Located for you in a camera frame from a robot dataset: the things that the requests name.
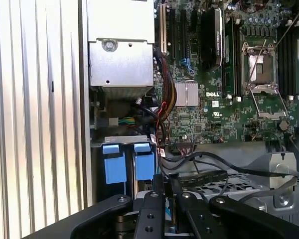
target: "blue connector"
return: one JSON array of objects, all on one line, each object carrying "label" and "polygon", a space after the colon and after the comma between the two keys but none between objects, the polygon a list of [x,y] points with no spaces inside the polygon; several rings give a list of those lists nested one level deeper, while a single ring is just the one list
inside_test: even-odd
[{"label": "blue connector", "polygon": [[136,180],[152,180],[155,174],[155,155],[149,143],[134,144]]},{"label": "blue connector", "polygon": [[184,58],[179,63],[180,63],[180,65],[185,66],[190,73],[194,72],[194,70],[191,68],[190,59],[189,58]]},{"label": "blue connector", "polygon": [[118,144],[103,145],[106,184],[127,181],[125,154]]}]

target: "green circuit board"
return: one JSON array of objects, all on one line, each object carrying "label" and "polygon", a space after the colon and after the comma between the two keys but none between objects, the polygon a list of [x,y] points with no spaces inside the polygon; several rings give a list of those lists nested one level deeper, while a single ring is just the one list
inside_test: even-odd
[{"label": "green circuit board", "polygon": [[[180,9],[187,9],[187,19],[190,20],[190,11],[193,9],[193,3],[185,0],[177,0],[169,2],[170,6]],[[275,17],[277,10],[272,4],[270,10],[266,10],[265,14]],[[235,14],[242,19],[247,18],[243,12],[236,11]],[[179,64],[179,60],[169,60],[170,70],[173,80],[180,82],[197,82],[198,83],[198,99],[199,106],[196,107],[175,107],[169,116],[168,142],[170,145],[174,143],[192,142],[196,139],[197,143],[216,143],[221,138],[223,142],[244,142],[244,141],[261,141],[275,139],[273,132],[283,138],[283,133],[278,130],[278,124],[284,120],[289,126],[285,132],[294,133],[295,127],[299,126],[299,101],[285,100],[284,104],[288,110],[287,116],[279,119],[261,118],[258,115],[255,102],[250,95],[244,95],[241,102],[235,100],[234,90],[234,62],[226,64],[225,68],[218,68],[213,72],[204,72],[201,68],[200,61],[200,38],[202,33],[200,21],[196,32],[188,32],[188,51],[190,52],[191,68],[194,72],[190,73],[184,66]],[[245,36],[244,27],[241,27],[241,42],[248,41],[251,45],[261,45],[266,37],[261,36]],[[268,43],[274,43],[277,35],[271,34],[267,37]],[[224,42],[224,47],[231,46],[230,37],[228,42]],[[225,52],[224,55],[231,58],[232,52]],[[162,79],[156,68],[155,89],[157,95],[161,97]],[[229,83],[223,88],[223,74],[226,74]],[[226,94],[233,95],[232,99],[224,97]],[[206,96],[207,92],[217,93],[216,96]],[[282,101],[277,96],[259,95],[255,96],[258,106],[262,112],[274,113],[284,110]]]}]

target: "metal bracket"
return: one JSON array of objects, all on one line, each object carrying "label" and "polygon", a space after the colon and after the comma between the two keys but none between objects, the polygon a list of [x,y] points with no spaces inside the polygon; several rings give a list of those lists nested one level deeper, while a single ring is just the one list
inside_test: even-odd
[{"label": "metal bracket", "polygon": [[[272,120],[279,120],[280,117],[287,117],[288,116],[288,110],[286,108],[286,105],[284,103],[283,98],[280,95],[280,92],[278,90],[278,86],[276,84],[273,85],[254,85],[251,84],[248,86],[249,91],[253,97],[253,100],[255,102],[255,106],[258,112],[258,116],[259,117],[264,117],[264,118],[268,118],[268,119],[272,119]],[[267,112],[261,112],[258,106],[258,102],[255,98],[255,94],[260,94],[261,92],[265,92],[267,94],[270,95],[276,95],[279,97],[279,99],[281,100],[281,103],[284,107],[284,111],[282,112],[275,112],[273,114],[267,113]]]},{"label": "metal bracket", "polygon": [[[245,56],[246,55],[252,55],[255,53],[255,51],[259,51],[259,54],[262,56],[264,55],[270,55],[273,59],[273,79],[269,84],[257,84],[255,82],[251,82],[250,79],[246,79],[245,77]],[[281,97],[281,94],[278,90],[277,85],[277,61],[276,61],[276,51],[273,44],[269,44],[268,46],[249,46],[247,42],[244,42],[242,51],[241,51],[241,71],[242,71],[242,86],[244,86],[244,91],[246,95],[251,95],[257,112],[258,116],[262,118],[268,118],[272,120],[279,120],[280,117],[287,117],[288,116],[288,110],[286,108],[286,105],[284,103],[283,98]],[[266,94],[269,94],[271,96],[276,96],[280,99],[281,104],[283,106],[283,111],[281,112],[274,112],[274,113],[268,113],[268,112],[262,112],[260,110],[259,104],[257,102],[257,99],[255,97],[256,94],[260,94],[262,92],[265,92]]]}]

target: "chipset heatsink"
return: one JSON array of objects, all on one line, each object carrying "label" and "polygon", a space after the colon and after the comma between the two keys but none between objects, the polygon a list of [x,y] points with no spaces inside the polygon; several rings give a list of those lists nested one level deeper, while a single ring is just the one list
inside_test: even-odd
[{"label": "chipset heatsink", "polygon": [[177,92],[177,101],[175,106],[199,106],[198,83],[175,83],[175,88]]}]

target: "motherboard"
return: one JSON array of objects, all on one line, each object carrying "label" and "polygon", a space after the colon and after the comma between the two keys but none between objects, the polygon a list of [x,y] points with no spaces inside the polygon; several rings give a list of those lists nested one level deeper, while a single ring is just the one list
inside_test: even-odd
[{"label": "motherboard", "polygon": [[[165,122],[169,145],[280,140],[299,133],[299,85],[280,64],[285,46],[277,46],[292,11],[278,0],[251,2],[257,1],[157,3],[158,21],[166,24],[162,49],[177,90],[176,107]],[[216,52],[206,47],[211,40]],[[154,87],[160,98],[157,65]]]}]

